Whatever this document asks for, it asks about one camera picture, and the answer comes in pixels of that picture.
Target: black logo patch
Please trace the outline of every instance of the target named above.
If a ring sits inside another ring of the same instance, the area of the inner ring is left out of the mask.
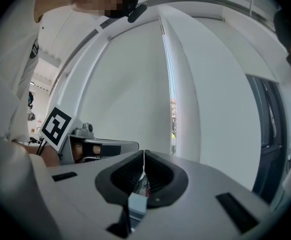
[[[55,107],[46,120],[42,132],[49,138],[49,140],[58,146],[70,121],[70,116]]]
[[[30,58],[34,59],[39,53],[39,43],[38,43],[38,38],[34,41],[34,44],[32,46],[32,50],[30,53]]]

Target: white cable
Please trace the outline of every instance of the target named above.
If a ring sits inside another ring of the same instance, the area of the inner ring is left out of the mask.
[[[249,14],[250,17],[252,18],[252,6],[254,5],[254,0],[250,0],[250,8],[249,8]]]

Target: ceiling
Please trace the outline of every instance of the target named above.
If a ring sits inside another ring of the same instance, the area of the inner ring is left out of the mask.
[[[249,7],[250,4],[250,0],[229,1],[241,3],[245,7]],[[265,14],[274,14],[277,9],[276,3],[272,0],[254,1],[255,6],[261,8]],[[215,11],[205,11],[203,3],[200,5],[198,2],[178,2],[171,3],[171,5],[190,15],[218,14]],[[138,21],[140,20],[141,22],[145,18],[149,20],[157,15],[157,10],[153,6]],[[106,32],[109,37],[112,37],[129,27],[126,20],[122,19],[103,30],[100,25],[107,19],[105,16],[75,12],[70,6],[61,7],[44,14],[40,23],[38,38],[40,59],[31,81],[50,94],[57,76],[67,59],[92,31],[97,30],[99,33]]]

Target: window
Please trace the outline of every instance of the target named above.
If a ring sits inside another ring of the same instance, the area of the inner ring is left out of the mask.
[[[285,112],[275,83],[247,76],[261,127],[260,163],[253,192],[271,203],[279,187],[286,162],[287,126]]]
[[[170,55],[167,50],[166,36],[163,29],[162,23],[160,23],[162,38],[164,44],[164,50],[167,62],[167,72],[169,78],[169,90],[170,90],[170,155],[174,156],[176,154],[177,145],[177,104],[176,104],[176,90],[174,75],[171,67]]]

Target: hand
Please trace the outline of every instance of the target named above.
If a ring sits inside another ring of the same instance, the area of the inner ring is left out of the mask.
[[[41,157],[46,167],[55,167],[60,165],[57,151],[52,146],[45,146],[41,153]]]
[[[99,145],[94,145],[93,146],[93,155],[100,155],[101,154],[101,146]],[[73,160],[75,161],[76,164],[81,162],[81,159],[84,157],[84,152],[82,148],[82,144],[74,144],[72,146],[72,156]]]

